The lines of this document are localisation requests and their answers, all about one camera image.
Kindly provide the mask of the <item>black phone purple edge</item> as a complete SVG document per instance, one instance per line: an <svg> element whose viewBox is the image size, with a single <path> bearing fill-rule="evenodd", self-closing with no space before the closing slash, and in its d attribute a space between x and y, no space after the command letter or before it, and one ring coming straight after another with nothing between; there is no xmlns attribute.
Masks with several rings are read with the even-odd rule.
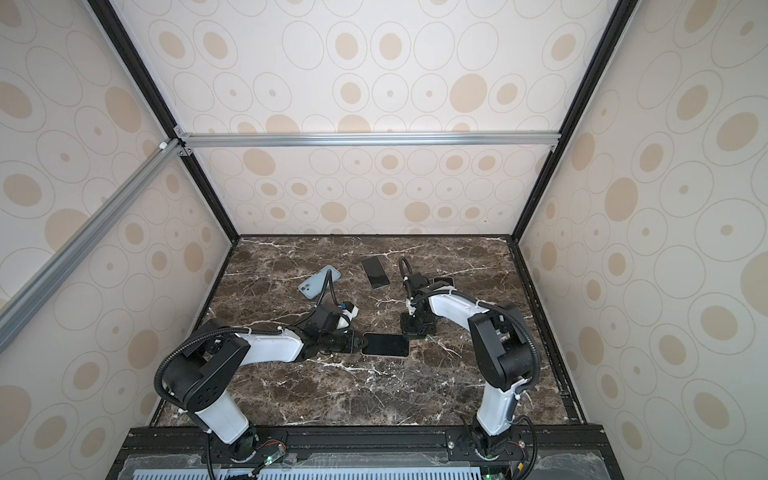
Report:
<svg viewBox="0 0 768 480"><path fill-rule="evenodd" d="M403 335L366 333L363 338L366 345L362 348L362 353L409 356L410 342Z"/></svg>

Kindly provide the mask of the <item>light blue case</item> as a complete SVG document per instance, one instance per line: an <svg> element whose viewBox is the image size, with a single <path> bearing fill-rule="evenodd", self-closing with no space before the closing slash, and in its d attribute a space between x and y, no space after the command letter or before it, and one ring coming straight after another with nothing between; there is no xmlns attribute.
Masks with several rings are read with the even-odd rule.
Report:
<svg viewBox="0 0 768 480"><path fill-rule="evenodd" d="M454 279L449 276L438 276L438 277L435 277L433 281L436 283L447 285L447 286L452 286L452 287L455 286Z"/></svg>
<svg viewBox="0 0 768 480"><path fill-rule="evenodd" d="M322 288L328 272L331 273L331 279L333 282L336 282L341 278L341 273L335 267L326 265L318 272L306 279L303 283L301 283L298 287L299 292L307 299L316 299L322 292Z"/></svg>

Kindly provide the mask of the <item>black base frame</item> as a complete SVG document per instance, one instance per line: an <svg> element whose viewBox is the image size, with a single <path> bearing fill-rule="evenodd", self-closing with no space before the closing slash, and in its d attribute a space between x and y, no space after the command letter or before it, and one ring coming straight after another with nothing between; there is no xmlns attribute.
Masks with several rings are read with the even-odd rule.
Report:
<svg viewBox="0 0 768 480"><path fill-rule="evenodd" d="M523 425L482 456L465 426L251 427L227 445L196 427L131 430L110 479L620 479L596 425Z"/></svg>

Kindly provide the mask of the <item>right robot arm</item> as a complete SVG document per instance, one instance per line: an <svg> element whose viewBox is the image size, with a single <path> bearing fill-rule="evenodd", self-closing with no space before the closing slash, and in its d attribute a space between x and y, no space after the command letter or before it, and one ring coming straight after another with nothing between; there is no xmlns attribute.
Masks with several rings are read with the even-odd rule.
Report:
<svg viewBox="0 0 768 480"><path fill-rule="evenodd" d="M520 394L541 375L541 355L518 307L498 305L462 293L454 286L430 282L420 273L403 278L407 312L401 330L409 339L436 333L439 319L467 330L477 366L485 381L475 419L483 435L499 437L513 424Z"/></svg>

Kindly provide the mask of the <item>horizontal aluminium rail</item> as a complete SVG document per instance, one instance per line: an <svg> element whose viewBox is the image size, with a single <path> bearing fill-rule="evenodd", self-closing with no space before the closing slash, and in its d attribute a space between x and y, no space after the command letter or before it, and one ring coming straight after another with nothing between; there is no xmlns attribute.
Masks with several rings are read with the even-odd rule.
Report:
<svg viewBox="0 0 768 480"><path fill-rule="evenodd" d="M476 145L557 145L557 131L250 133L181 136L191 148L214 147L398 147Z"/></svg>

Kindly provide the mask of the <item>black phone grey edge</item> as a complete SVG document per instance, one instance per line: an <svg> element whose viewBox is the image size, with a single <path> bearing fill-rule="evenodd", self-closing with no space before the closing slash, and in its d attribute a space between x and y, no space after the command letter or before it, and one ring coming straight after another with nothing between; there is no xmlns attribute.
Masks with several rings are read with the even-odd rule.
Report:
<svg viewBox="0 0 768 480"><path fill-rule="evenodd" d="M361 264L373 290L386 287L390 284L389 277L378 256L365 258L362 260Z"/></svg>

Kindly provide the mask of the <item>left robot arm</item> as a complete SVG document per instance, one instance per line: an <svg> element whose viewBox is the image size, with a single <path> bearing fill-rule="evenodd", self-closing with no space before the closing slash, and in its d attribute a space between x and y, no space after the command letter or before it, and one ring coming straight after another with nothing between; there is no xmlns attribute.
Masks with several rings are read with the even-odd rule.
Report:
<svg viewBox="0 0 768 480"><path fill-rule="evenodd" d="M350 302L320 304L298 323L274 331L229 327L212 320L160 362L153 379L155 391L203 431L233 445L247 436L250 427L228 393L240 367L297 363L320 353L360 352L367 341L352 329L357 314L357 306Z"/></svg>

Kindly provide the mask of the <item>left slanted aluminium rail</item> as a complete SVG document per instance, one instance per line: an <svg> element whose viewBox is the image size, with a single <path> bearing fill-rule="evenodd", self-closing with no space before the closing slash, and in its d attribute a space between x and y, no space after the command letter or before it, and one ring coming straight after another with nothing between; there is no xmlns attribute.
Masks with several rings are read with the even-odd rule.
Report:
<svg viewBox="0 0 768 480"><path fill-rule="evenodd" d="M1 349L6 350L64 281L120 220L167 163L180 155L169 139L92 215L1 311Z"/></svg>

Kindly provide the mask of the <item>pink phone case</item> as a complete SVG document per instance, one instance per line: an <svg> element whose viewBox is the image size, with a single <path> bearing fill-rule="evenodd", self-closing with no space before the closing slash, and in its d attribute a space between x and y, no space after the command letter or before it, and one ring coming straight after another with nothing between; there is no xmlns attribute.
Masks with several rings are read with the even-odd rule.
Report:
<svg viewBox="0 0 768 480"><path fill-rule="evenodd" d="M370 353L361 353L363 358L372 358L372 359L386 359L386 360L405 360L408 358L408 355L406 356L398 356L398 355L378 355L378 354L370 354Z"/></svg>

